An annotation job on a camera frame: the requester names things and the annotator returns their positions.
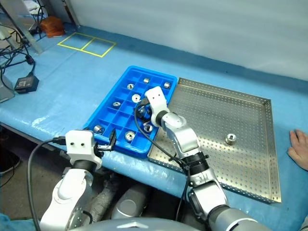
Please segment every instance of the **yellow tape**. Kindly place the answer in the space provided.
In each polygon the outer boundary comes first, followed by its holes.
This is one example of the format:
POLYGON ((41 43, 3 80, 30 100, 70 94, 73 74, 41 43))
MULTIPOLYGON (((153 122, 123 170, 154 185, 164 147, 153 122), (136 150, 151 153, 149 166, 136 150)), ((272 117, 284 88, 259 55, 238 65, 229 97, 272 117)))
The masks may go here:
POLYGON ((59 42, 57 45, 58 45, 58 46, 62 46, 62 47, 66 47, 66 48, 70 48, 70 49, 73 49, 73 50, 76 50, 76 51, 81 51, 81 52, 84 52, 84 53, 87 53, 87 54, 91 54, 91 55, 94 55, 94 56, 97 56, 97 57, 100 57, 100 58, 103 58, 103 57, 104 57, 104 56, 116 45, 116 42, 112 42, 112 41, 105 40, 105 39, 102 39, 102 38, 94 37, 94 36, 91 36, 91 35, 86 35, 86 34, 74 32, 73 34, 71 34, 70 36, 68 36, 67 38, 63 39, 61 42, 59 42), (92 38, 92 39, 91 39, 89 42, 87 42, 86 45, 84 45, 81 49, 62 44, 63 42, 65 42, 66 40, 68 40, 70 37, 72 37, 72 36, 75 35, 75 34, 83 35, 83 36, 86 36, 86 37, 89 37, 89 38, 92 38), (93 42, 94 40, 96 40, 96 39, 97 39, 97 40, 104 41, 104 42, 112 43, 112 46, 111 46, 110 48, 108 48, 108 50, 106 50, 106 51, 104 52, 104 54, 102 54, 102 55, 99 55, 99 54, 96 54, 96 53, 93 53, 93 52, 90 52, 90 51, 85 51, 84 49, 85 49, 87 46, 89 46, 90 43, 92 43, 92 42, 93 42))
POLYGON ((84 45, 81 50, 85 49, 90 43, 92 43, 92 41, 95 40, 95 38, 92 38, 89 42, 87 42, 86 45, 84 45))

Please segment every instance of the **table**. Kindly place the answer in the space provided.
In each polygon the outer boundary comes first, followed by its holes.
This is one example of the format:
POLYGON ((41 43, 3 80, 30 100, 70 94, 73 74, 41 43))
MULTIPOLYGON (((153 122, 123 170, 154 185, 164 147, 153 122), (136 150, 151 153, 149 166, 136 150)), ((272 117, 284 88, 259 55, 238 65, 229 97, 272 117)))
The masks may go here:
MULTIPOLYGON (((66 36, 73 32, 70 28, 66 36)), ((1 123, 42 141, 80 129, 130 65, 271 99, 282 203, 268 205, 227 190, 225 193, 232 207, 240 208, 273 230, 299 229, 308 214, 308 172, 299 168, 286 151, 290 130, 308 132, 308 82, 93 28, 81 27, 78 32, 117 44, 101 58, 58 46, 66 36, 41 39, 39 44, 44 52, 33 53, 37 62, 35 75, 40 80, 38 89, 0 104, 1 123)), ((83 46, 85 42, 82 37, 71 39, 74 46, 83 46)), ((101 44, 90 48, 91 52, 102 53, 101 44)), ((8 68, 6 76, 15 83, 30 69, 23 63, 8 68)), ((185 184, 185 177, 176 171, 117 152, 106 153, 103 166, 177 197, 185 184)))

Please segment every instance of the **white wall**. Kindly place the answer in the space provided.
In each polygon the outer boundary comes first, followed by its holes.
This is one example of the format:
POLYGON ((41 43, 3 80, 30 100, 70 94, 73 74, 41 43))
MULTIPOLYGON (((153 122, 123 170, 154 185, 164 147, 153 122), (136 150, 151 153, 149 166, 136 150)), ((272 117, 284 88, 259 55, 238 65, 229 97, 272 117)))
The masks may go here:
POLYGON ((71 0, 79 23, 308 81, 307 0, 71 0))

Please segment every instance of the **blue plastic tray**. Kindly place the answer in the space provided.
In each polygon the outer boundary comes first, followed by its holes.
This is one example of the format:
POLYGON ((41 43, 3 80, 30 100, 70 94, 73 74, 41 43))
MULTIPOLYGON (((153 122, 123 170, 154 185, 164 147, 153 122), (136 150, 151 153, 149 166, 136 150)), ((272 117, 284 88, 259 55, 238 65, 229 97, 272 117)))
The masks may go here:
MULTIPOLYGON (((135 157, 146 158, 151 148, 151 143, 144 137, 142 133, 137 131, 134 121, 134 108, 137 105, 131 99, 132 95, 138 94, 143 99, 144 93, 153 87, 160 86, 167 99, 170 102, 172 94, 177 84, 175 76, 166 75, 156 71, 147 70, 137 66, 130 66, 114 85, 102 103, 98 106, 95 112, 91 115, 89 120, 84 125, 84 128, 93 130, 96 125, 104 128, 104 132, 94 134, 94 139, 99 144, 107 144, 111 131, 116 129, 116 144, 115 150, 120 151, 135 157), (148 84, 143 80, 150 79, 148 84), (164 88, 164 83, 169 82, 171 87, 164 88), (134 84, 134 88, 129 90, 128 84, 134 84), (113 103, 120 102, 119 108, 114 108, 113 103), (128 131, 135 133, 133 141, 128 142, 125 139, 125 134, 128 131)), ((155 138, 158 128, 153 126, 153 131, 148 133, 151 139, 155 138)))

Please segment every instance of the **black shoe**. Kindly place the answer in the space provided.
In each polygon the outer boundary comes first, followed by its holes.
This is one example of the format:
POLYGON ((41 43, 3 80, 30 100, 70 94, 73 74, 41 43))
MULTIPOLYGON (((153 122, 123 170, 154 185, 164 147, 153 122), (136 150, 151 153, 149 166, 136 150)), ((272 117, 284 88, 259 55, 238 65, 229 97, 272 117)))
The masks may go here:
POLYGON ((20 163, 20 158, 6 149, 0 149, 0 175, 16 168, 20 163))

